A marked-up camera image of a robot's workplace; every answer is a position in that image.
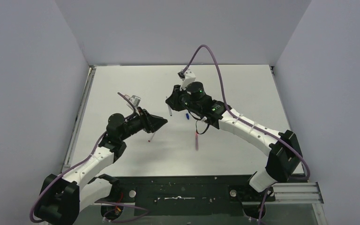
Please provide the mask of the white blue marker pen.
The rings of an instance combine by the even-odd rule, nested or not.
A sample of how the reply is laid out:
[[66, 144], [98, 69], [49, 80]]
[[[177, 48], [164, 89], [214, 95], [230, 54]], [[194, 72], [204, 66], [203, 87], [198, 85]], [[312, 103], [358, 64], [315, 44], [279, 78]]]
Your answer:
[[171, 108], [170, 108], [169, 104], [167, 104], [167, 107], [168, 107], [168, 112], [169, 112], [169, 115], [170, 115], [170, 116], [173, 116], [173, 113], [172, 113], [172, 110], [171, 110]]

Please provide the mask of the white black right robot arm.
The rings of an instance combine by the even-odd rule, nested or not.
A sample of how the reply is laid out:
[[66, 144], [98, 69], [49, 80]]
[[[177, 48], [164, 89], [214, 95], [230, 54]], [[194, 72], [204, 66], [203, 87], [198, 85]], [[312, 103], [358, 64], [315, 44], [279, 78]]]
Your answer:
[[249, 180], [256, 192], [263, 192], [274, 183], [287, 182], [301, 163], [300, 146], [294, 132], [279, 132], [244, 117], [224, 102], [207, 95], [201, 82], [192, 82], [184, 90], [175, 85], [165, 102], [174, 111], [187, 110], [198, 120], [240, 137], [266, 155], [265, 168]]

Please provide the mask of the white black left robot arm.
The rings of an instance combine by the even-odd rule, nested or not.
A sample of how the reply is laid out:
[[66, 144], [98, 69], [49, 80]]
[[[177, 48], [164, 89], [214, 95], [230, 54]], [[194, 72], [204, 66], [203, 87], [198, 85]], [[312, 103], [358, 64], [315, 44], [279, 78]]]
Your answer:
[[103, 169], [114, 164], [124, 153], [125, 140], [139, 131], [155, 133], [168, 122], [138, 107], [125, 117], [114, 113], [106, 131], [97, 139], [91, 153], [59, 175], [45, 178], [38, 199], [29, 212], [33, 223], [71, 225], [81, 212], [81, 191]]

